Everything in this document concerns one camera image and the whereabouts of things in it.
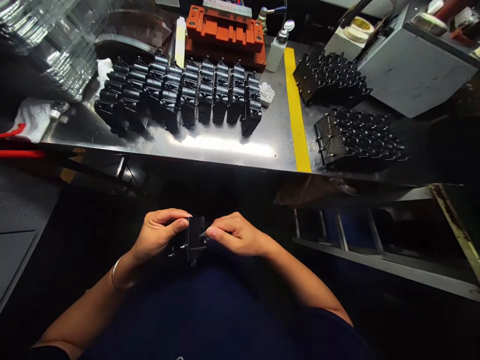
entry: silver bracelet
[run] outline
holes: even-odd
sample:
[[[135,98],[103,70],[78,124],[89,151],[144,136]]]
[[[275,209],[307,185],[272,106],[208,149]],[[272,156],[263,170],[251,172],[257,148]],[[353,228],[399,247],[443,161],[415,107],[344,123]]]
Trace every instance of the silver bracelet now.
[[[135,286],[136,282],[135,281],[132,281],[131,283],[129,283],[127,286],[125,287],[121,287],[121,286],[118,286],[117,284],[115,284],[115,281],[114,281],[114,275],[115,275],[115,269],[117,268],[117,265],[119,264],[120,262],[120,259],[123,257],[120,256],[120,258],[116,261],[115,265],[113,265],[113,269],[111,270],[111,283],[113,284],[113,287],[115,289],[119,289],[119,290],[128,290],[128,289],[131,289]]]

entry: metal table surface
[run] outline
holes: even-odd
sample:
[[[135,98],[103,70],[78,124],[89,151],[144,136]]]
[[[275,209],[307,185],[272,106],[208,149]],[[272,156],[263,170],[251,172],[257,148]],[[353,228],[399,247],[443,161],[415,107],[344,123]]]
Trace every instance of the metal table surface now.
[[[302,55],[309,50],[308,45],[293,41],[289,41],[287,46],[294,50],[297,64]],[[173,135],[165,130],[162,124],[149,119],[145,134],[139,135],[128,131],[126,138],[120,138],[110,132],[110,127],[94,111],[98,82],[92,81],[85,91],[83,102],[75,107],[75,114],[70,117],[68,123],[50,124],[42,138],[42,143],[297,172],[284,62],[280,62],[275,73],[266,70],[257,76],[260,83],[270,84],[275,91],[275,96],[268,108],[262,108],[262,119],[250,137],[242,137],[240,122],[205,125],[197,121],[193,129],[180,126],[178,134]],[[314,123],[328,112],[330,107],[320,105],[306,107],[301,100],[300,106],[313,174],[404,185],[422,185],[430,180],[409,181],[399,178],[397,174],[391,176],[388,171],[361,174],[323,170]],[[382,104],[371,104],[366,101],[357,106],[357,109],[377,112],[379,107],[381,108]],[[405,171],[400,170],[398,173],[404,174]]]

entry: red strap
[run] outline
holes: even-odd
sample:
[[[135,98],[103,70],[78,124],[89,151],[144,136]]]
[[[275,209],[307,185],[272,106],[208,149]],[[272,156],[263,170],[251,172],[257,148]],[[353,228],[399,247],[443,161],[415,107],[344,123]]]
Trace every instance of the red strap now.
[[[11,136],[18,135],[25,129],[25,126],[26,125],[24,123],[18,124],[18,128],[16,130],[0,134],[0,138],[9,138]]]
[[[45,153],[41,150],[0,150],[0,158],[39,159],[45,156]]]

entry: finger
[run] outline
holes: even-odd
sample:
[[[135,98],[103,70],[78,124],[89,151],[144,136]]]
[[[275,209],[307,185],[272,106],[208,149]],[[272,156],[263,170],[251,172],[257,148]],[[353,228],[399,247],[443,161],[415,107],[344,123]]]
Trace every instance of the finger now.
[[[176,208],[169,208],[165,210],[157,210],[151,213],[150,221],[157,224],[165,224],[171,219],[181,219],[181,218],[190,218],[191,214],[185,210],[180,210]]]
[[[206,230],[206,234],[210,239],[213,239],[223,246],[225,246],[227,249],[230,251],[234,252],[235,249],[238,246],[239,241],[241,241],[239,238],[230,235],[229,233],[226,233],[222,229],[216,227],[216,226],[210,226]]]
[[[225,215],[220,217],[220,219],[232,219],[232,218],[238,218],[241,217],[242,214],[239,213],[238,211],[232,212],[230,215]]]
[[[166,232],[166,238],[170,240],[178,233],[181,233],[183,230],[189,227],[189,221],[187,219],[181,218],[172,222],[170,225],[165,226],[164,231]]]
[[[221,217],[215,220],[211,226],[219,228],[223,231],[234,232],[237,230],[238,223],[233,218]]]

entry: white rag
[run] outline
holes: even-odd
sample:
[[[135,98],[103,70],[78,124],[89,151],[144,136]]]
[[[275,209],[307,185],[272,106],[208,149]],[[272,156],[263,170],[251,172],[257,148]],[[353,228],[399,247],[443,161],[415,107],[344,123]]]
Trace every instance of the white rag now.
[[[260,103],[262,106],[268,108],[274,99],[275,91],[266,82],[260,85]]]
[[[23,139],[32,143],[39,143],[50,124],[51,105],[47,100],[27,97],[20,103],[15,117],[15,123],[8,133],[25,124],[23,131],[13,138]]]
[[[96,92],[96,95],[100,96],[100,90],[105,87],[105,82],[109,79],[107,74],[114,70],[114,64],[109,57],[106,59],[97,60],[96,62],[98,63],[98,82],[100,83],[100,88]]]

